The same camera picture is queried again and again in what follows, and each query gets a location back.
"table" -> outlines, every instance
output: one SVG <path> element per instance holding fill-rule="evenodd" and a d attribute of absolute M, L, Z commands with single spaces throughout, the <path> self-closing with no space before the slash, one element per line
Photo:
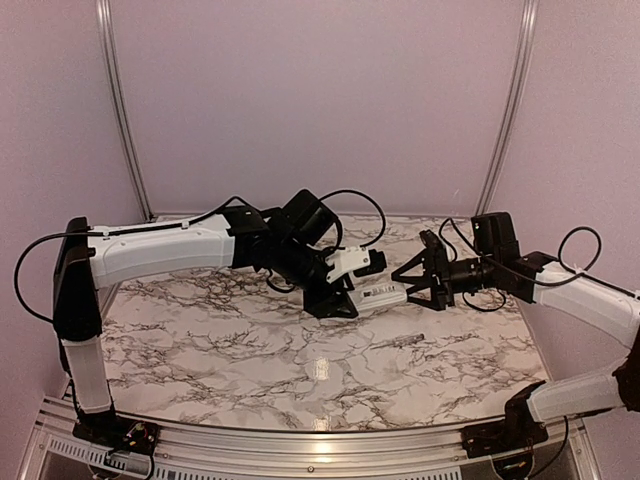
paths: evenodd
<path fill-rule="evenodd" d="M 347 245 L 379 228 L 376 217 L 341 218 Z M 441 221 L 389 218 L 376 245 L 389 268 L 356 286 L 388 280 L 422 249 L 418 233 Z M 443 312 L 405 304 L 317 320 L 298 292 L 275 293 L 265 278 L 201 269 L 123 283 L 103 334 L 116 408 L 226 427 L 396 429 L 499 415 L 515 392 L 548 378 L 513 299 L 494 313 L 457 298 Z M 496 297 L 470 299 L 488 306 Z"/>

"white wall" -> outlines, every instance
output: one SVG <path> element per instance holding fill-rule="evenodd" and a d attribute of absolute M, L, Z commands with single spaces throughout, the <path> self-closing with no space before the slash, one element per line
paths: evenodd
<path fill-rule="evenodd" d="M 637 1 L 541 2 L 526 91 L 491 205 L 512 213 L 523 253 L 555 254 L 572 227 L 595 227 L 604 252 L 593 272 L 632 290 L 640 288 L 639 19 Z M 585 241 L 569 258 L 584 265 L 593 246 Z M 565 315 L 535 306 L 525 314 L 554 378 L 626 353 Z M 639 413 L 591 419 L 588 431 L 605 480 L 639 478 Z"/>
<path fill-rule="evenodd" d="M 388 212 L 471 214 L 523 5 L 114 0 L 153 208 L 202 211 L 237 194 L 266 207 L 302 187 L 350 187 Z"/>
<path fill-rule="evenodd" d="M 63 386 L 50 325 L 12 289 L 18 255 L 74 216 L 139 221 L 117 135 L 94 2 L 0 5 L 0 478 L 15 478 L 45 394 Z M 24 294 L 51 314 L 57 245 L 29 258 Z"/>

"marble tabletop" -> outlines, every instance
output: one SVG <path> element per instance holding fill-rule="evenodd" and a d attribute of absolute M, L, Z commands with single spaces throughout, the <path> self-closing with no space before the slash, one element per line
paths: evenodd
<path fill-rule="evenodd" d="M 389 268 L 356 286 L 388 280 L 421 250 L 418 233 L 440 222 L 391 217 L 376 245 Z M 379 228 L 376 217 L 343 223 L 347 245 Z M 299 292 L 275 293 L 265 278 L 202 269 L 122 284 L 103 334 L 116 408 L 227 427 L 391 429 L 499 415 L 515 392 L 547 379 L 512 299 L 495 313 L 457 298 L 443 312 L 404 304 L 317 320 L 302 311 Z M 471 300 L 488 306 L 496 296 Z"/>

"vertical metal post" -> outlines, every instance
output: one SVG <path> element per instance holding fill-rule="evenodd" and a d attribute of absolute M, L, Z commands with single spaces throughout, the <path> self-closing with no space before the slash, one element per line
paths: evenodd
<path fill-rule="evenodd" d="M 529 71 L 531 62 L 531 47 L 533 46 L 533 34 L 535 30 L 536 17 L 538 12 L 539 0 L 525 0 L 524 10 L 522 12 L 522 23 L 520 25 L 520 36 L 518 38 L 518 47 L 516 54 L 516 62 L 513 67 L 513 75 L 511 77 L 511 86 L 509 88 L 509 96 L 507 105 L 502 117 L 500 132 L 491 157 L 489 171 L 482 187 L 482 193 L 476 207 L 476 215 L 485 213 L 489 208 L 491 199 L 495 193 L 500 171 L 504 165 L 509 146 L 509 139 L 518 112 L 518 107 L 522 101 L 524 85 Z"/>
<path fill-rule="evenodd" d="M 142 172 L 138 163 L 133 136 L 129 127 L 127 110 L 125 108 L 124 94 L 120 82 L 118 71 L 118 59 L 116 55 L 116 43 L 113 35 L 113 25 L 111 23 L 111 2 L 110 0 L 97 0 L 98 25 L 102 40 L 102 50 L 106 62 L 109 85 L 111 88 L 111 99 L 115 108 L 116 120 L 120 132 L 120 139 L 124 149 L 125 159 L 131 175 L 131 181 L 135 190 L 140 212 L 146 221 L 153 219 L 153 212 L 149 204 L 149 197 L 142 180 Z"/>

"robotic arm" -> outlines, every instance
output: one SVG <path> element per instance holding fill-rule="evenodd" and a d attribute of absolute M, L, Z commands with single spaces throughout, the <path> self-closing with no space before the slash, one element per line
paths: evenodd
<path fill-rule="evenodd" d="M 336 214 L 308 190 L 264 212 L 247 204 L 224 206 L 180 222 L 133 227 L 91 228 L 86 218 L 73 219 L 54 273 L 53 325 L 73 381 L 79 417 L 74 435 L 146 455 L 157 439 L 155 424 L 115 412 L 102 357 L 97 289 L 188 268 L 253 267 L 273 270 L 299 287 L 311 315 L 354 318 L 376 304 L 353 291 L 349 274 L 381 272 L 386 260 L 382 252 L 362 247 L 312 248 L 333 225 L 341 229 Z"/>
<path fill-rule="evenodd" d="M 408 283 L 408 301 L 433 310 L 454 305 L 455 293 L 497 288 L 527 303 L 545 305 L 593 325 L 630 349 L 629 356 L 600 370 L 530 385 L 505 406 L 505 419 L 466 427 L 470 457 L 524 448 L 546 441 L 544 424 L 563 416 L 587 416 L 613 408 L 640 411 L 640 301 L 637 295 L 584 272 L 571 272 L 558 259 L 533 252 L 521 256 L 511 217 L 490 213 L 471 219 L 477 257 L 449 261 L 432 231 L 420 236 L 425 249 L 392 273 Z M 420 276 L 406 275 L 422 265 Z M 430 299 L 411 296 L 428 289 Z"/>

